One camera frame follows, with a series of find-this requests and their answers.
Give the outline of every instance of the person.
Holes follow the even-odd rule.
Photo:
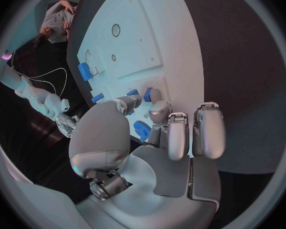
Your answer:
[[[33,40],[34,46],[39,47],[46,40],[51,43],[68,41],[76,8],[77,6],[73,7],[65,0],[49,8],[41,25],[40,34]]]

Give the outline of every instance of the circular hole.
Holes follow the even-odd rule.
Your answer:
[[[120,26],[118,24],[113,25],[112,27],[112,34],[114,37],[118,37],[120,34]]]

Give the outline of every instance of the blue clip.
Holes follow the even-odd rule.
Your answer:
[[[148,88],[144,94],[144,100],[145,102],[151,102],[152,99],[151,99],[151,90],[152,88]]]
[[[104,95],[101,93],[101,94],[95,96],[95,97],[94,97],[93,99],[91,99],[91,100],[92,100],[92,102],[96,103],[98,100],[100,100],[100,99],[102,99],[102,98],[104,98]]]
[[[129,93],[127,93],[127,96],[131,96],[131,95],[139,95],[138,90],[131,90]]]
[[[78,69],[79,69],[81,76],[82,76],[84,81],[87,81],[87,80],[93,78],[93,75],[91,74],[89,66],[87,63],[82,63],[82,64],[78,65]]]

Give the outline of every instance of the humanoid robot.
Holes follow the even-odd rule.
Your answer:
[[[93,106],[81,119],[65,114],[67,99],[38,89],[5,65],[0,81],[57,123],[70,139],[73,170],[90,179],[92,195],[77,208],[92,228],[207,228],[219,208],[221,187],[215,159],[225,150],[222,112],[214,102],[194,116],[173,112],[153,99],[154,125],[146,146],[130,154],[126,115],[142,102],[139,95]],[[193,158],[188,118],[194,118]]]

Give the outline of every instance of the blue gear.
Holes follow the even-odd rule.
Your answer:
[[[136,121],[133,124],[133,127],[135,129],[135,132],[140,136],[140,141],[144,142],[146,139],[149,138],[151,128],[148,124],[146,124],[143,121]]]

